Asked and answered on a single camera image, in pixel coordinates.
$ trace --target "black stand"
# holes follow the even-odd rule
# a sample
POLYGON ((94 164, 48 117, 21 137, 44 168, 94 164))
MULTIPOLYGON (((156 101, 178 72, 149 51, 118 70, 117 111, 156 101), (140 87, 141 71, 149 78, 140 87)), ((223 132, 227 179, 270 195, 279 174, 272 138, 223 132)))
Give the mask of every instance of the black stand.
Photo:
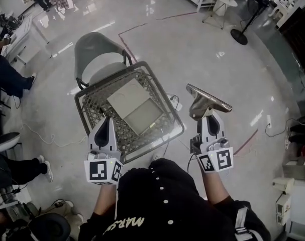
POLYGON ((232 35, 233 39, 235 39, 241 45, 244 45, 244 46, 247 45, 248 40, 247 40, 246 36, 244 35, 244 32, 247 30, 248 26, 252 24, 253 20, 255 19, 255 17, 257 16, 257 14, 260 12, 261 9, 262 9, 262 6, 259 6, 256 13, 254 13, 252 18, 249 20, 249 22, 246 24, 245 28, 242 31, 239 31, 236 29, 231 30, 231 35, 232 35))

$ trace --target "white table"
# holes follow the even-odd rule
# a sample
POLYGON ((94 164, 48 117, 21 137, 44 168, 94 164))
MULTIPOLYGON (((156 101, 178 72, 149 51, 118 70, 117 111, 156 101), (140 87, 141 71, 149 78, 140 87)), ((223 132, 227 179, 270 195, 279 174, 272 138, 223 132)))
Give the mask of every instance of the white table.
POLYGON ((208 17, 212 17, 212 16, 215 14, 215 12, 217 12, 222 6, 225 6, 225 12, 224 12, 224 16, 223 16, 223 17, 224 17, 223 26, 221 26, 221 25, 216 21, 216 22, 218 23, 218 25, 220 26, 220 28, 223 29, 223 28, 224 28, 224 25, 225 25, 225 13, 226 13, 227 8, 228 8, 229 6, 236 7, 236 6, 237 6, 237 3, 236 3, 235 0, 218 0, 218 1, 222 2, 223 4, 222 4, 220 7, 218 7, 215 11, 212 11, 212 13, 211 13, 210 15, 208 15, 208 16, 205 17, 205 18, 203 18, 202 22, 204 23, 204 22, 207 20, 208 17))
POLYGON ((2 55, 6 57, 9 62, 12 62, 15 58, 17 58, 20 62, 26 64, 26 61, 19 56, 19 53, 25 48, 24 43, 29 37, 32 37, 36 41, 41 49, 46 52, 49 58, 52 57, 52 54, 46 49, 45 44, 37 35, 35 35, 35 33, 33 33, 33 31, 31 31, 32 28, 39 34, 40 38, 43 39, 46 44, 49 43, 43 33, 33 22, 32 16, 27 17, 23 20, 22 25, 14 31, 13 35, 16 35, 16 39, 8 46, 4 46, 2 49, 2 55))

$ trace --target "gray chair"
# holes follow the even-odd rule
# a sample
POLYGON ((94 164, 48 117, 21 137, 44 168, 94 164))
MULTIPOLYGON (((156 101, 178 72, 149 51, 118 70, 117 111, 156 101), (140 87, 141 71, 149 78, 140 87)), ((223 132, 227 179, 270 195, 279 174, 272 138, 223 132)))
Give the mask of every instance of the gray chair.
POLYGON ((82 36, 75 44, 74 54, 75 78, 81 90, 127 68, 127 59, 129 64, 132 65, 131 57, 123 47, 98 32, 91 32, 82 36), (83 72, 88 64, 96 57, 106 53, 122 55, 123 62, 115 62, 103 67, 91 77, 89 83, 82 81, 83 72))

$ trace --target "blue jeans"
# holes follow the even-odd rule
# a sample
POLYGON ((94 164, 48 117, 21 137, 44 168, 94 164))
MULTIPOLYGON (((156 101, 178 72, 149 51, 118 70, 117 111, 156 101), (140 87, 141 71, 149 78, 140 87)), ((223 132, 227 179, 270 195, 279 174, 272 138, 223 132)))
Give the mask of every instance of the blue jeans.
POLYGON ((10 65, 5 57, 0 57, 0 87, 3 88, 8 95, 22 98, 23 89, 30 90, 32 84, 33 79, 31 77, 24 78, 10 65))

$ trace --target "round black base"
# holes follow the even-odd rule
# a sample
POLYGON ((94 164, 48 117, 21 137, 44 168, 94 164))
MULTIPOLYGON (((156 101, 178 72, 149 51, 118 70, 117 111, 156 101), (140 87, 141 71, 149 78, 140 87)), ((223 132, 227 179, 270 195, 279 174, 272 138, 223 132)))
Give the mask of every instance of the round black base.
POLYGON ((241 45, 244 45, 244 46, 247 45, 247 43, 248 43, 247 38, 239 30, 232 29, 231 35, 241 45))

